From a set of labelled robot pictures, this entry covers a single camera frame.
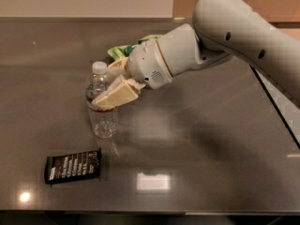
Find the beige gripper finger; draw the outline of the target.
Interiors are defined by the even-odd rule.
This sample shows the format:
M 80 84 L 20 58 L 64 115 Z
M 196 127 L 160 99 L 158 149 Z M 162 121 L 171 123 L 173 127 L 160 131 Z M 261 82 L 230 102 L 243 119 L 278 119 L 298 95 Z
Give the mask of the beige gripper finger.
M 92 100 L 92 105 L 102 111 L 109 111 L 137 99 L 145 84 L 118 76 L 108 89 Z
M 128 58 L 121 57 L 115 60 L 108 65 L 108 71 L 114 78 L 123 75 L 126 79 L 129 79 L 131 77 L 131 74 L 128 69 Z

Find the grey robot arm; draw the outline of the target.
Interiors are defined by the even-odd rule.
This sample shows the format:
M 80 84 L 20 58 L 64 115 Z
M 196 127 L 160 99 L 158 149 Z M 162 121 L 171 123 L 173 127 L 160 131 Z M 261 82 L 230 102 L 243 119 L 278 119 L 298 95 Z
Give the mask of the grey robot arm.
M 109 111 L 158 89 L 190 70 L 211 68 L 236 56 L 269 77 L 300 103 L 300 40 L 262 18 L 242 0 L 199 0 L 193 24 L 148 39 L 109 65 L 114 81 L 92 104 Z

